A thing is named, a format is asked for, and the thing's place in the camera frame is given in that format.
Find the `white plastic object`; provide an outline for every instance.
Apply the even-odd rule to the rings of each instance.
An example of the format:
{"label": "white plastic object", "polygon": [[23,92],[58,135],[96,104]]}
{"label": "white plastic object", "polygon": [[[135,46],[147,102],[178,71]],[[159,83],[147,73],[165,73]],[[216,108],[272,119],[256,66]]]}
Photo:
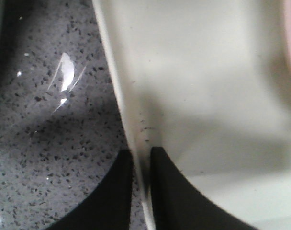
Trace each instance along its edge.
{"label": "white plastic object", "polygon": [[94,0],[149,230],[149,153],[261,230],[291,230],[280,0]]}

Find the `black rubber piece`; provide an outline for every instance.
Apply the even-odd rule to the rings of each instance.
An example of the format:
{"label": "black rubber piece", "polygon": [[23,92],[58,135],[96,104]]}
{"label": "black rubber piece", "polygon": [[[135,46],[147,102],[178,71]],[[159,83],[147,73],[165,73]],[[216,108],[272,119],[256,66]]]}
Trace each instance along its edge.
{"label": "black rubber piece", "polygon": [[196,190],[162,147],[151,149],[150,180],[156,230],[256,230]]}
{"label": "black rubber piece", "polygon": [[128,230],[132,197],[132,155],[120,151],[97,188],[47,230]]}

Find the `granite countertop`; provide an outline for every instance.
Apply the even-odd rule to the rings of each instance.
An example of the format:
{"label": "granite countertop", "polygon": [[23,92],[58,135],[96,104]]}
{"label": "granite countertop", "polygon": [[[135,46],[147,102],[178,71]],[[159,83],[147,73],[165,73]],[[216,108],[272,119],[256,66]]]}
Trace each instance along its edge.
{"label": "granite countertop", "polygon": [[[0,37],[0,230],[45,229],[62,218],[126,148],[91,0],[8,0]],[[131,229],[146,229],[136,179]]]}

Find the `glossy surface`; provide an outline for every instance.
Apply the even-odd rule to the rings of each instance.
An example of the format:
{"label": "glossy surface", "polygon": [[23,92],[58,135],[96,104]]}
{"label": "glossy surface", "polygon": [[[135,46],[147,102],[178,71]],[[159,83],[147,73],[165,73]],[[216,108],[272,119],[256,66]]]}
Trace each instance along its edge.
{"label": "glossy surface", "polygon": [[[44,229],[87,197],[127,145],[91,1],[7,2],[0,230]],[[145,228],[137,190],[134,181],[134,230]]]}
{"label": "glossy surface", "polygon": [[291,73],[281,1],[95,3],[149,229],[149,150],[162,146],[235,217],[291,230]]}

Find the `white edge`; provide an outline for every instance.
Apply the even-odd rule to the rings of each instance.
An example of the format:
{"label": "white edge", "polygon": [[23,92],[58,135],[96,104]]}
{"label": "white edge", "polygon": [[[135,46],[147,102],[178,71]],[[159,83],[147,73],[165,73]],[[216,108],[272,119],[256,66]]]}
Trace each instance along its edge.
{"label": "white edge", "polygon": [[133,141],[134,132],[131,131],[131,129],[129,128],[129,124],[130,124],[129,120],[131,119],[131,117],[129,116],[129,108],[127,108],[127,106],[125,105],[124,96],[123,96],[123,88],[121,86],[121,81],[119,78],[115,58],[112,51],[112,45],[111,45],[110,37],[108,34],[108,30],[107,30],[107,24],[104,17],[102,3],[101,3],[101,0],[92,0],[92,2],[93,2],[93,8],[95,11],[97,22],[98,22],[98,27],[99,27],[99,31],[100,31],[104,51],[105,51],[105,56],[107,59],[107,64],[108,64],[110,75],[111,75],[113,89],[116,95],[124,131],[125,131],[125,135],[128,141],[129,148],[133,155],[134,167],[135,167],[135,172],[136,172],[137,180],[140,187],[141,203],[142,203],[142,207],[145,213],[146,225],[147,225],[148,230],[155,230],[154,218],[152,215],[153,212],[152,212],[152,207],[151,207],[151,202],[150,202],[151,198],[150,196],[148,197],[146,196],[147,192],[146,192],[145,183],[143,180],[141,162],[137,154],[136,142]]}

